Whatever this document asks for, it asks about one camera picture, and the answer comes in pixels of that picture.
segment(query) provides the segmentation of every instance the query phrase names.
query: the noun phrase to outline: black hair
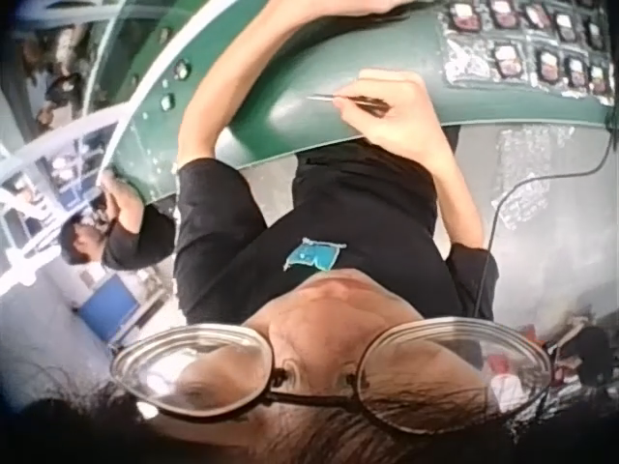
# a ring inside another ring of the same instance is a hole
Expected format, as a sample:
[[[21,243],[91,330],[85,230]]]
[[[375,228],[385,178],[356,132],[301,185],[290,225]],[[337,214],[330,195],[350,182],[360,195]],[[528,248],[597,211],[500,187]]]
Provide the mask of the black hair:
[[[410,414],[408,404],[401,414]],[[75,399],[45,399],[20,412],[0,407],[3,462],[64,464],[120,462],[148,464],[438,464],[614,462],[619,408],[607,395],[580,397],[545,407],[539,417],[487,420],[457,432],[392,437],[364,417],[321,410],[302,442],[280,437],[260,460],[238,450],[186,443],[155,432],[140,416],[135,401],[113,388],[87,404]]]
[[[71,216],[65,221],[64,224],[62,224],[60,234],[58,235],[58,243],[60,245],[60,249],[62,250],[62,257],[72,266],[77,264],[87,264],[90,262],[90,258],[86,254],[75,248],[75,225],[80,222],[80,214]]]

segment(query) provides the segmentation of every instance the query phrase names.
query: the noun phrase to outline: logo on shirt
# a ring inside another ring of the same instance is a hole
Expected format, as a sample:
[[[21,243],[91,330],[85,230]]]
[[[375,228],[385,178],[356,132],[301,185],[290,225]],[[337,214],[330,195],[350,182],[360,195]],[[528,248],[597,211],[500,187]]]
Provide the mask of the logo on shirt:
[[[338,261],[339,252],[344,248],[346,248],[344,244],[303,239],[301,244],[290,253],[283,269],[287,271],[291,266],[299,264],[320,271],[331,271]]]

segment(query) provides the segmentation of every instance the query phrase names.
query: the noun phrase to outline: black cable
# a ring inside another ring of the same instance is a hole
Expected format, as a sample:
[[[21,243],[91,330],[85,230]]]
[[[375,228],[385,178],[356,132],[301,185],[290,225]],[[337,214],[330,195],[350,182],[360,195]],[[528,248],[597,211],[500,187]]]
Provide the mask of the black cable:
[[[475,299],[475,310],[473,312],[473,317],[475,317],[475,318],[479,317],[480,306],[482,305],[482,297],[484,295],[484,284],[486,283],[487,268],[488,268],[488,265],[490,263],[490,257],[491,257],[491,253],[492,253],[492,245],[494,245],[494,238],[495,238],[495,235],[496,235],[496,227],[498,225],[499,214],[501,213],[501,208],[503,208],[503,205],[505,205],[505,202],[508,199],[510,199],[510,197],[514,193],[516,193],[516,191],[518,189],[520,189],[521,187],[524,187],[524,186],[528,186],[529,184],[533,184],[534,182],[555,181],[555,180],[559,180],[559,179],[576,179],[576,178],[579,178],[579,177],[593,176],[594,174],[597,174],[598,172],[600,172],[604,168],[604,166],[606,165],[606,162],[608,161],[608,158],[610,156],[610,152],[617,150],[617,140],[618,140],[617,114],[618,114],[618,107],[619,106],[615,106],[614,109],[612,111],[610,111],[610,118],[609,118],[609,120],[607,122],[608,128],[610,130],[610,138],[608,139],[608,145],[606,146],[606,149],[605,149],[605,152],[604,152],[604,156],[602,157],[602,160],[600,161],[600,163],[596,167],[594,167],[593,169],[590,169],[588,171],[573,172],[573,173],[569,173],[569,174],[553,174],[553,175],[547,175],[547,176],[533,177],[533,178],[530,178],[530,179],[524,179],[524,180],[518,182],[517,184],[515,184],[512,187],[512,189],[510,191],[508,191],[507,194],[504,195],[503,198],[501,198],[501,201],[499,201],[499,203],[496,205],[496,212],[494,213],[494,218],[492,219],[492,227],[490,229],[490,237],[489,237],[489,240],[488,240],[488,243],[487,243],[486,262],[484,263],[484,269],[482,270],[482,278],[480,279],[480,286],[479,286],[479,289],[477,291],[477,298]]]

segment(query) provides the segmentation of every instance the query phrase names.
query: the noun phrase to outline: green table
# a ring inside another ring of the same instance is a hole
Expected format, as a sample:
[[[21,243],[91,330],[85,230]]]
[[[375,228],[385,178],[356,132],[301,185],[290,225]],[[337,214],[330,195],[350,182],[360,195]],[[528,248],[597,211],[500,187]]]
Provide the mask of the green table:
[[[173,164],[183,109],[201,77],[266,0],[231,4],[177,59],[192,73],[173,78],[172,61],[134,113],[113,154],[116,169],[145,199],[157,201],[176,189]],[[563,99],[505,88],[500,91],[455,88],[442,75],[437,7],[409,12],[398,21],[341,33],[350,19],[324,20],[302,31],[273,61],[254,86],[242,110],[217,146],[219,159],[243,168],[310,147],[357,137],[327,103],[308,101],[353,80],[362,68],[414,70],[427,82],[444,125],[492,122],[570,122],[602,126],[607,108],[593,98]],[[161,108],[165,95],[175,107]]]

